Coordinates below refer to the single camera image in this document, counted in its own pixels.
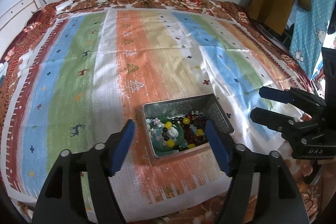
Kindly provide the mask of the right hand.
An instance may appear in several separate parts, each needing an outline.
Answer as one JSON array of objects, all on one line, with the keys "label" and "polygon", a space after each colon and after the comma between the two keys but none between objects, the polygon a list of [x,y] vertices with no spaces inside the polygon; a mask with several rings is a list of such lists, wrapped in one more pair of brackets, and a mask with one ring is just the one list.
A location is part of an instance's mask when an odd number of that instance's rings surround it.
[{"label": "right hand", "polygon": [[299,122],[306,122],[306,121],[310,121],[311,120],[311,116],[309,114],[303,113],[302,117],[299,118]]}]

